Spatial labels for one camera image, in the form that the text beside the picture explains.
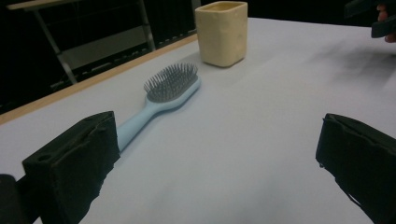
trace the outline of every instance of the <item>white table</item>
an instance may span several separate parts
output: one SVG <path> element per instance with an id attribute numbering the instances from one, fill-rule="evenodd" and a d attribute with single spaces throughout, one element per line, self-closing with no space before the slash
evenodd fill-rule
<path id="1" fill-rule="evenodd" d="M 0 171 L 21 178 L 24 158 L 89 115 L 121 124 L 149 77 L 196 63 L 200 90 L 136 137 L 81 223 L 369 224 L 315 153 L 326 113 L 396 136 L 395 52 L 369 28 L 249 19 L 233 67 L 202 63 L 193 41 L 4 123 Z"/>

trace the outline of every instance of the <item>human hand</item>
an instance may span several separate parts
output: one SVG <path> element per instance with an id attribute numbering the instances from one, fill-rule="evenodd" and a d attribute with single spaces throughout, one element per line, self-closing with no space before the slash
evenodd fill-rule
<path id="1" fill-rule="evenodd" d="M 379 4 L 376 7 L 376 10 L 379 11 L 378 14 L 378 21 L 384 21 L 388 18 L 388 12 L 387 12 L 387 6 L 385 4 Z M 396 33 L 386 35 L 385 36 L 385 42 L 388 43 L 395 43 L 396 42 Z"/>

